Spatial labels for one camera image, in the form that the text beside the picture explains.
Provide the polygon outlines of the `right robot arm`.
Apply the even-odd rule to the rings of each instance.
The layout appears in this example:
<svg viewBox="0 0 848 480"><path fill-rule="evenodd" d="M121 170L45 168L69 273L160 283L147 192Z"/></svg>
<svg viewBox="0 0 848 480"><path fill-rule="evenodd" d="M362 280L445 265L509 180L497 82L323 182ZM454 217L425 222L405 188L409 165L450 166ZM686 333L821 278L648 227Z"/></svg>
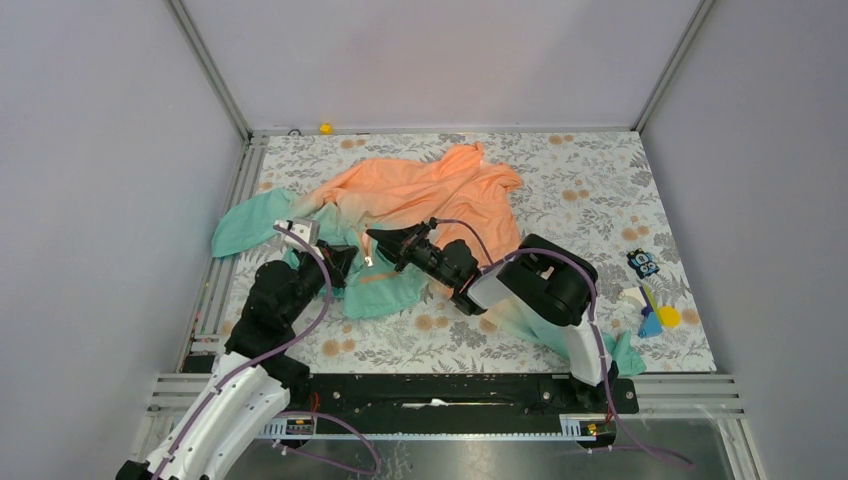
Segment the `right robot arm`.
<svg viewBox="0 0 848 480"><path fill-rule="evenodd" d="M531 234L517 250L482 267L462 239L438 247L429 240L441 221L431 219L402 229L371 228L366 234L397 272L412 265L451 291L466 315L482 314L503 300L529 308L563 338L575 402L597 412L613 398L618 371L595 326L598 272L583 258Z"/></svg>

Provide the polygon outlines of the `orange and teal jacket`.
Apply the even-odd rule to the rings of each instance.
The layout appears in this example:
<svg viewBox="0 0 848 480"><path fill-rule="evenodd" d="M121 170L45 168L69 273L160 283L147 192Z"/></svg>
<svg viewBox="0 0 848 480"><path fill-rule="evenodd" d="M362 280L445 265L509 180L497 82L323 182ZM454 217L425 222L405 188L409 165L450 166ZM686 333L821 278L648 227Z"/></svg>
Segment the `orange and teal jacket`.
<svg viewBox="0 0 848 480"><path fill-rule="evenodd" d="M395 272L368 235L435 217L436 245L463 240L489 264L531 233L519 218L528 188L516 157L491 140L279 139L254 196L232 208L213 237L215 253L237 258L222 334L233 333L262 264L295 262L273 222L304 216L318 221L324 240L358 248L322 322L313 324L321 311L313 303L297 323L306 338L291 354L314 371L565 372L571 356L559 328L515 298L463 315L447 287L415 267Z"/></svg>

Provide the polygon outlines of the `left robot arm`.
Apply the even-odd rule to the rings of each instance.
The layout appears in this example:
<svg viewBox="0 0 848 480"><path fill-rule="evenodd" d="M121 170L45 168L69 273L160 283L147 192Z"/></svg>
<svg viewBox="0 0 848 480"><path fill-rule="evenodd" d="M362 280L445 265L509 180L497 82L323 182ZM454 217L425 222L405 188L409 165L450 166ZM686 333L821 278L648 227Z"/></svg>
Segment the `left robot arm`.
<svg viewBox="0 0 848 480"><path fill-rule="evenodd" d="M309 401L310 370L286 356L293 325L317 296L331 302L358 253L355 246L300 242L297 266L261 265L240 319L210 379L166 439L119 479L222 479L264 426Z"/></svg>

